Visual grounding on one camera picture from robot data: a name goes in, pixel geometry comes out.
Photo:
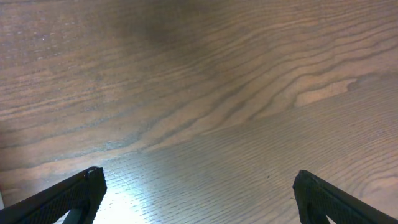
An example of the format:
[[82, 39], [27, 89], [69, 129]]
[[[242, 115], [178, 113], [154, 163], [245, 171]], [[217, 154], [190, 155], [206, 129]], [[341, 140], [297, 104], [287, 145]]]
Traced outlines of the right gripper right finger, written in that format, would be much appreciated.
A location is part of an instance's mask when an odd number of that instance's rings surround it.
[[397, 219], [369, 206], [307, 170], [293, 184], [302, 224], [397, 224]]

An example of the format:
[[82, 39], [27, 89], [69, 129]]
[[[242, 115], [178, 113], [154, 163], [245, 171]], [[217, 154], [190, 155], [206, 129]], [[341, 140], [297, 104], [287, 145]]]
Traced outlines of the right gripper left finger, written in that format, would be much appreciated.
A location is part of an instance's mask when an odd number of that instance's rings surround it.
[[107, 186], [103, 168], [89, 167], [1, 210], [1, 224], [92, 224]]

